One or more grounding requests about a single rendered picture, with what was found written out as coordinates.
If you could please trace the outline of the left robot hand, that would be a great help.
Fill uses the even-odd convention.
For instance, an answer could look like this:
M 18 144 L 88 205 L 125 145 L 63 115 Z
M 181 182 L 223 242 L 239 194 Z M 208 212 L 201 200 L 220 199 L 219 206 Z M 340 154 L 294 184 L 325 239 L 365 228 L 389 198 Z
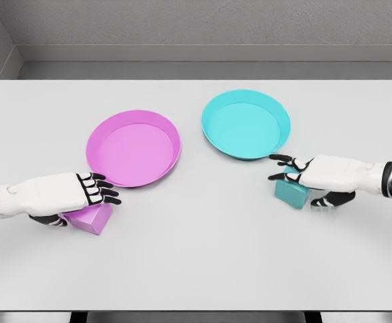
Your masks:
M 63 173 L 24 181 L 18 188 L 18 203 L 29 218 L 49 226 L 67 226 L 64 213 L 87 206 L 113 204 L 121 200 L 114 185 L 102 174 Z

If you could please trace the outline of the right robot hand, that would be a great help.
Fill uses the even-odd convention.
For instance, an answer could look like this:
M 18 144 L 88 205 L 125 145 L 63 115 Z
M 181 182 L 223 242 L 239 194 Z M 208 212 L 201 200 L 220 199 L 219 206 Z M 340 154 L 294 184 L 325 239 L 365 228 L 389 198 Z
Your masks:
M 357 190 L 377 193 L 378 185 L 371 182 L 365 163 L 344 157 L 318 155 L 303 162 L 295 157 L 271 154 L 269 159 L 279 166 L 290 166 L 295 172 L 270 175 L 269 180 L 283 180 L 328 193 L 311 201 L 313 207 L 338 207 L 356 196 Z

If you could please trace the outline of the pink block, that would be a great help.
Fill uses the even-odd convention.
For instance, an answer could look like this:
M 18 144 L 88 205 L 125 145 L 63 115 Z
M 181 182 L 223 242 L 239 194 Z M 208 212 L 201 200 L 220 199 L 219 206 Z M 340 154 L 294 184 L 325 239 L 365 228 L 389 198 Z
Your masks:
M 84 207 L 79 211 L 64 213 L 63 216 L 77 229 L 99 236 L 112 215 L 109 204 Z

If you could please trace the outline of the teal block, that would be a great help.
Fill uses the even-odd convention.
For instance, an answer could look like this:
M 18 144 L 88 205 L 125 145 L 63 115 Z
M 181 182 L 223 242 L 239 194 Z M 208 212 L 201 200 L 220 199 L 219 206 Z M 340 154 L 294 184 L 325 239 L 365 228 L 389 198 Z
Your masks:
M 312 192 L 312 189 L 307 188 L 301 184 L 288 182 L 285 180 L 275 181 L 275 197 L 289 204 L 295 209 L 302 209 Z

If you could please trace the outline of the pink plate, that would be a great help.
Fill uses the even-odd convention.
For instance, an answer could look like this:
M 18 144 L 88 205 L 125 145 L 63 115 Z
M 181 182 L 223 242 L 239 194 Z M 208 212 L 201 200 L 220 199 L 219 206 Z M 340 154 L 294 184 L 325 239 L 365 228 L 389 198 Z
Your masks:
M 101 122 L 86 145 L 90 169 L 112 184 L 133 188 L 166 175 L 181 153 L 181 136 L 165 116 L 148 110 L 120 112 Z

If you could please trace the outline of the cyan plate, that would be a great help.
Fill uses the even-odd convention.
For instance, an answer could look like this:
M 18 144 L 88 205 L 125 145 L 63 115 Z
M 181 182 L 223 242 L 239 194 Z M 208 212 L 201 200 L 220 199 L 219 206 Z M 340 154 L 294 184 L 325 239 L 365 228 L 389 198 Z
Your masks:
M 219 151 L 237 159 L 261 159 L 284 146 L 291 133 L 286 109 L 267 94 L 236 89 L 203 109 L 201 128 Z

